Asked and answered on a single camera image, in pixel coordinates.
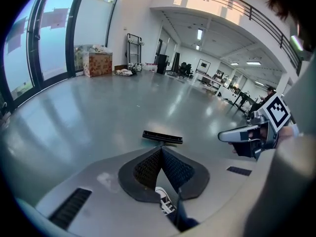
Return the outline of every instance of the vent grille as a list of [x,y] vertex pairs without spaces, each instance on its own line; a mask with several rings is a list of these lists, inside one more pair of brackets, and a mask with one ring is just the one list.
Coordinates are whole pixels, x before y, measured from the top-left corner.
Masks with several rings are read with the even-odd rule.
[[239,175],[243,175],[243,176],[250,176],[250,174],[251,174],[251,170],[245,169],[245,168],[238,168],[238,167],[230,166],[227,170],[230,172],[239,174]]
[[92,191],[78,188],[67,200],[49,217],[49,220],[62,229],[67,229],[78,214]]

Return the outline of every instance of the epoxy floor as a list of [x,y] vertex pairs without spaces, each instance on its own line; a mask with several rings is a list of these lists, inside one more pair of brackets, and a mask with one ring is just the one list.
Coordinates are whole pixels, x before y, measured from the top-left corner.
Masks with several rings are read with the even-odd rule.
[[17,109],[1,132],[1,167],[15,196],[35,205],[90,163],[155,145],[143,130],[182,136],[180,150],[241,159],[217,134],[244,124],[235,107],[171,77],[81,76]]

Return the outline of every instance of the metal railing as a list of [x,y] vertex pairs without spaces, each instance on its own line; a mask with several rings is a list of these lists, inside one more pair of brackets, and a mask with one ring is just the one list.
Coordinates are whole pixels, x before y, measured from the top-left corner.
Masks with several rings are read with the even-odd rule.
[[249,17],[252,20],[264,28],[278,43],[281,49],[287,54],[291,64],[296,70],[297,75],[299,74],[301,67],[301,59],[291,46],[290,41],[286,38],[283,32],[263,13],[244,2],[243,0],[204,0],[204,1],[215,1],[224,4],[232,10],[236,10],[243,15]]

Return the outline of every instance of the ceiling light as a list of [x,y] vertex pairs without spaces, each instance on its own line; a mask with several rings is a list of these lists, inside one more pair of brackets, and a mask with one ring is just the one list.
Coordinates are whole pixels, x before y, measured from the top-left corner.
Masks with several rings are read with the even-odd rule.
[[248,65],[261,65],[261,62],[258,62],[258,61],[247,61],[246,63]]
[[203,33],[203,30],[198,29],[198,31],[197,31],[197,39],[198,40],[200,40],[202,38],[202,33]]
[[300,40],[295,35],[292,35],[291,39],[294,41],[294,44],[296,45],[297,49],[303,51],[303,47],[300,43]]
[[264,84],[262,84],[262,83],[260,83],[260,82],[258,82],[258,81],[255,81],[255,83],[264,86]]

